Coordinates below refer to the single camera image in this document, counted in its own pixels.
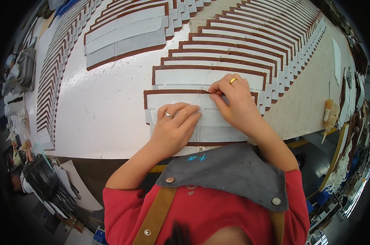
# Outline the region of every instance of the silver ring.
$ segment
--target silver ring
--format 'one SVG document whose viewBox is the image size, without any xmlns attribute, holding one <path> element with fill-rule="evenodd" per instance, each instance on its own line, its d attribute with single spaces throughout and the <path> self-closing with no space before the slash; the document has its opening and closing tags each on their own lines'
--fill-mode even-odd
<svg viewBox="0 0 370 245">
<path fill-rule="evenodd" d="M 173 118 L 173 116 L 172 116 L 172 115 L 170 115 L 170 114 L 168 114 L 167 112 L 165 112 L 164 114 L 165 114 L 166 116 L 168 116 L 169 118 L 171 118 L 171 119 Z"/>
</svg>

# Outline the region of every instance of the white cord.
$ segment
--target white cord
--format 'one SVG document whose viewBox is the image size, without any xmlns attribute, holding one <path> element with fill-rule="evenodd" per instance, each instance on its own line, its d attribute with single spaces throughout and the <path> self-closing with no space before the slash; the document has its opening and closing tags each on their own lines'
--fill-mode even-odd
<svg viewBox="0 0 370 245">
<path fill-rule="evenodd" d="M 336 193 L 337 190 L 339 189 L 341 183 L 346 181 L 347 179 L 347 167 L 349 165 L 349 153 L 352 149 L 352 137 L 350 139 L 350 143 L 347 146 L 343 157 L 340 159 L 338 163 L 338 167 L 335 172 L 331 173 L 325 186 L 326 186 L 326 191 L 328 194 Z"/>
</svg>

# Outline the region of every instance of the brown strap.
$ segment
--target brown strap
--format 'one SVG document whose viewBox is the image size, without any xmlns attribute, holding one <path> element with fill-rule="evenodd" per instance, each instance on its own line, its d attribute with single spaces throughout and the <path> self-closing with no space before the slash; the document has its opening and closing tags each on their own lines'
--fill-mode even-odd
<svg viewBox="0 0 370 245">
<path fill-rule="evenodd" d="M 268 210 L 268 214 L 275 233 L 275 244 L 282 245 L 284 236 L 284 211 L 274 212 Z"/>
<path fill-rule="evenodd" d="M 155 243 L 164 220 L 166 219 L 171 203 L 173 202 L 176 191 L 177 188 L 170 187 L 161 187 L 159 189 L 158 194 L 156 195 L 150 210 L 148 211 L 147 216 L 133 241 L 133 245 L 153 245 Z"/>
<path fill-rule="evenodd" d="M 153 245 L 166 219 L 177 188 L 161 187 L 156 195 L 133 245 Z M 282 245 L 284 235 L 284 212 L 268 210 L 272 228 L 275 233 L 275 244 Z"/>
</svg>

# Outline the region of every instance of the metal snap button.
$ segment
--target metal snap button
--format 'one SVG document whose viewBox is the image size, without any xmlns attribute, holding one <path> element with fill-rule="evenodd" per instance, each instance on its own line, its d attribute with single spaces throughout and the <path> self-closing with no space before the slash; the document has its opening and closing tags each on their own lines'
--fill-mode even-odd
<svg viewBox="0 0 370 245">
<path fill-rule="evenodd" d="M 279 204 L 280 204 L 280 199 L 279 199 L 279 198 L 277 198 L 277 197 L 275 197 L 274 199 L 272 199 L 272 203 L 273 203 L 274 205 L 279 205 Z"/>
<path fill-rule="evenodd" d="M 174 182 L 174 177 L 168 177 L 167 179 L 166 179 L 166 182 L 167 183 L 172 183 L 172 182 Z"/>
</svg>

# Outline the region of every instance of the white table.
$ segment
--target white table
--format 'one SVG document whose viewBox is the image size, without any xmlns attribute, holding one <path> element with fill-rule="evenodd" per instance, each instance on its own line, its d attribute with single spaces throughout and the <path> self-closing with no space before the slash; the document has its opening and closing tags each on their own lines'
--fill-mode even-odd
<svg viewBox="0 0 370 245">
<path fill-rule="evenodd" d="M 188 40 L 189 25 L 194 29 L 198 22 L 203 22 L 194 20 L 184 25 L 164 49 L 127 57 L 88 72 L 82 38 L 107 3 L 110 1 L 102 2 L 87 22 L 68 59 L 57 106 L 55 150 L 46 154 L 97 159 L 128 159 L 134 155 L 150 138 L 150 129 L 145 123 L 143 91 L 152 89 L 152 66 L 158 66 L 160 58 L 167 57 L 169 49 L 178 48 L 179 41 Z M 212 6 L 216 12 L 215 2 Z M 25 95 L 32 144 L 38 141 L 38 79 L 57 24 L 58 18 L 37 41 L 35 91 Z M 41 22 L 38 22 L 36 35 L 40 33 L 40 26 Z M 355 67 L 344 34 L 327 19 L 326 26 L 325 34 L 305 70 L 264 115 L 264 119 L 284 140 L 323 129 L 325 101 L 330 98 L 339 103 L 341 89 L 334 77 L 332 38 L 340 47 L 342 76 L 344 67 Z M 185 147 L 178 155 L 207 149 Z"/>
</svg>

